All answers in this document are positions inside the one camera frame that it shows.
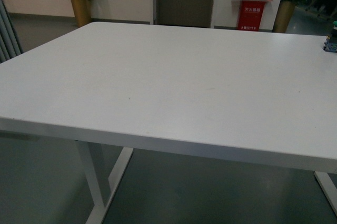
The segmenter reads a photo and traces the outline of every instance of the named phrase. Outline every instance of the white table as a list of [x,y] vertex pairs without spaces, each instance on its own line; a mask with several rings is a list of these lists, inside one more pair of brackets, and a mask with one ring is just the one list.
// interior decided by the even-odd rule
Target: white table
[[[324,40],[92,23],[0,65],[0,130],[78,141],[88,223],[132,148],[319,171],[324,187],[337,173],[337,54]],[[110,184],[95,143],[128,147]]]

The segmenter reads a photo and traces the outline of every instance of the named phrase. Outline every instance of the small object on table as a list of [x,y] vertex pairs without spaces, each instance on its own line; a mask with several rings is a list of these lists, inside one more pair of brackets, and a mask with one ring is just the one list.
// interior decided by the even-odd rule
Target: small object on table
[[333,22],[331,36],[326,36],[323,50],[326,52],[337,52],[337,21]]

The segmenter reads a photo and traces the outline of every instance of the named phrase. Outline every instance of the gold plant pot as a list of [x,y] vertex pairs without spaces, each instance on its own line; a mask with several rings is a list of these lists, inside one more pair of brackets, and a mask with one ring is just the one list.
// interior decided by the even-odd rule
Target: gold plant pot
[[275,33],[285,33],[288,28],[291,17],[295,10],[295,4],[292,2],[281,2],[277,10],[276,19],[273,27]]
[[91,22],[91,6],[88,0],[71,0],[77,26],[80,28]]

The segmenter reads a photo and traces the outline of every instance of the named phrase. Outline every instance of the wall baseboard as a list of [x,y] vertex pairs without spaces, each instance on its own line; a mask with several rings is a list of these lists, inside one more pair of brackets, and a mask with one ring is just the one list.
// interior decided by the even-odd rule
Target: wall baseboard
[[[9,13],[11,18],[26,19],[26,20],[39,20],[39,21],[54,21],[54,22],[76,22],[75,17],[70,16],[52,16],[52,15],[33,15],[33,14],[20,14]],[[144,21],[129,21],[129,20],[113,20],[113,19],[100,19],[92,18],[93,22],[107,22],[107,23],[132,23],[132,24],[150,24]]]
[[[236,30],[236,27],[214,26],[214,28]],[[272,30],[270,30],[270,29],[260,29],[259,32],[268,32],[268,33],[270,33],[270,32],[272,32]]]

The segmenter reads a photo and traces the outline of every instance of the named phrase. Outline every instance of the gray partition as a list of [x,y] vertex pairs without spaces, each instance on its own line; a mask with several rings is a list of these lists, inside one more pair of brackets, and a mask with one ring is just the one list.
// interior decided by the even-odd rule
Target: gray partition
[[23,51],[3,0],[0,0],[0,16],[0,63],[3,63]]

